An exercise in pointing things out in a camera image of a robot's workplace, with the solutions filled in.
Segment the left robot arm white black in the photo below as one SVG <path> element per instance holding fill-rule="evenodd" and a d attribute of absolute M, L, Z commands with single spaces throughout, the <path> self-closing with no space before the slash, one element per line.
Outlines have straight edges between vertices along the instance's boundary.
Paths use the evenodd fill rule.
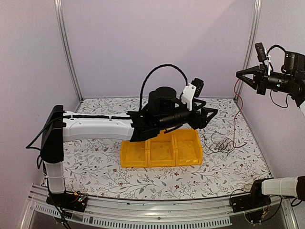
<path fill-rule="evenodd" d="M 66 193 L 63 176 L 63 143 L 83 139 L 116 139 L 143 142 L 161 131 L 171 132 L 188 124 L 192 129 L 203 129 L 217 115 L 218 110 L 205 106 L 198 99 L 200 89 L 185 86 L 180 98 L 171 87 L 151 91 L 146 105 L 138 111 L 117 115 L 92 115 L 64 111 L 63 105 L 53 107 L 45 125 L 26 146 L 32 149 L 40 137 L 40 158 L 46 168 L 47 186 L 52 199 L 60 207 L 67 207 L 71 197 Z"/>

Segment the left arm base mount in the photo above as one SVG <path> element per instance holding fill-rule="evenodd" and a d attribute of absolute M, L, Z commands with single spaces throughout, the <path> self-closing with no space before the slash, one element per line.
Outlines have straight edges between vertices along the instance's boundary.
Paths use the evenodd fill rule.
<path fill-rule="evenodd" d="M 49 193 L 46 203 L 58 208 L 68 209 L 77 212 L 84 212 L 87 207 L 88 195 L 80 193 Z"/>

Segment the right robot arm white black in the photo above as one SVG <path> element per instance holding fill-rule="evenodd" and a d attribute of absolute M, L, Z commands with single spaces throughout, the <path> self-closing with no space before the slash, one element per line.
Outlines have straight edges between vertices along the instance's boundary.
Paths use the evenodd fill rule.
<path fill-rule="evenodd" d="M 282 92 L 295 101 L 305 112 L 305 56 L 284 49 L 284 63 L 276 72 L 270 60 L 270 49 L 257 51 L 260 64 L 236 72 L 236 77 L 256 90 L 257 94 Z M 251 187 L 246 203 L 250 208 L 258 207 L 269 196 L 280 196 L 305 200 L 305 177 L 285 177 L 256 180 Z"/>

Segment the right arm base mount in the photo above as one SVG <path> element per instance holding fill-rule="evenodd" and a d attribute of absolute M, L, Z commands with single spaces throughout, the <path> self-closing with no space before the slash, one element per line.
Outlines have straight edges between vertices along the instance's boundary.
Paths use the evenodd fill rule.
<path fill-rule="evenodd" d="M 258 193 L 250 192 L 240 196 L 231 195 L 229 197 L 229 204 L 233 213 L 237 213 L 270 205 L 271 199 L 270 196 L 263 195 L 261 191 Z"/>

